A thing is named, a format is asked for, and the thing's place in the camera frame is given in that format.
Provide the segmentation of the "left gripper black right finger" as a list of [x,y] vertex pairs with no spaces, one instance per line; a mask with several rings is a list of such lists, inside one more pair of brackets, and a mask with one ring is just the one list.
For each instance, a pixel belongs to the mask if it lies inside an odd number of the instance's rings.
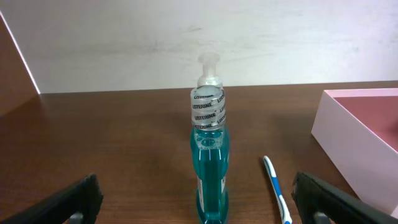
[[397,224],[394,218],[318,177],[298,172],[292,198],[302,223]]

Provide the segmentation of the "blue Listerine mouthwash bottle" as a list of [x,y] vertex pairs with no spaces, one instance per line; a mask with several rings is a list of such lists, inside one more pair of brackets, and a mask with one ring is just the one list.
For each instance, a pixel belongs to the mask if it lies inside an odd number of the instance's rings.
[[226,127],[224,89],[213,85],[191,93],[192,131],[190,147],[197,176],[197,210],[202,223],[226,223],[229,166],[229,132]]

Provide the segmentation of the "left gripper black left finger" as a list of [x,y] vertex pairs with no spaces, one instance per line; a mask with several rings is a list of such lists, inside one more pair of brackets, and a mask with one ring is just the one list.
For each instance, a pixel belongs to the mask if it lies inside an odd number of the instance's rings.
[[1,223],[95,223],[102,202],[97,175],[90,174]]

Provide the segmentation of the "clear foaming soap pump bottle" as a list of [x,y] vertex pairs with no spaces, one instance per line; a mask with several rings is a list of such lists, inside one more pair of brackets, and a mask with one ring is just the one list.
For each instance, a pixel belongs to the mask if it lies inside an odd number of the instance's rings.
[[197,86],[213,85],[222,88],[223,83],[216,72],[220,56],[213,52],[206,52],[199,56],[198,61],[202,64],[202,75],[197,81]]

